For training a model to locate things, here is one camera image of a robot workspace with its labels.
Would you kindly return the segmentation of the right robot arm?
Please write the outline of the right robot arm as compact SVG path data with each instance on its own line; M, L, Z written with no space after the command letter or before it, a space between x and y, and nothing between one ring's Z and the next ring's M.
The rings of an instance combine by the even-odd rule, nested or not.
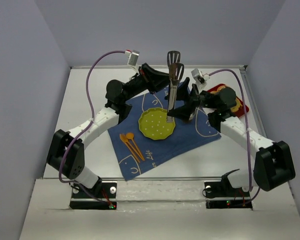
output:
M207 107L214 109L208 114L212 128L229 137L247 152L247 169L235 169L222 176L222 187L250 190L259 187L270 191L296 177L289 145L284 141L275 142L250 129L232 111L236 105L236 92L224 87L216 93L199 90L196 84L188 90L190 80L186 78L179 87L170 85L166 99L183 101L181 107L169 108L168 116L183 121L190 119L195 110Z

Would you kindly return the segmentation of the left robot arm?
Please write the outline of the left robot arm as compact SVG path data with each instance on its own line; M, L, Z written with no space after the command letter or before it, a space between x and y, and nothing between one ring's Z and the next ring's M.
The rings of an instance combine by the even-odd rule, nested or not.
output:
M106 85L107 100L99 112L81 125L64 131L59 129L52 137L46 163L58 171L59 177L66 177L68 183L77 184L87 195L97 197L102 189L102 179L85 166L85 149L108 129L123 122L132 106L126 102L149 91L154 94L170 83L168 73L142 64L128 82L117 79Z

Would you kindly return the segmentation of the metal serving tongs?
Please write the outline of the metal serving tongs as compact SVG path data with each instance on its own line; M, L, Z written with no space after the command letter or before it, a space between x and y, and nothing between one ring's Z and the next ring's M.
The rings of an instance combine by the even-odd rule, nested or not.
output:
M170 80L167 108L167 113L169 113L175 108L178 86L185 69L184 64L181 63L181 53L179 51L172 50L167 53L167 66Z

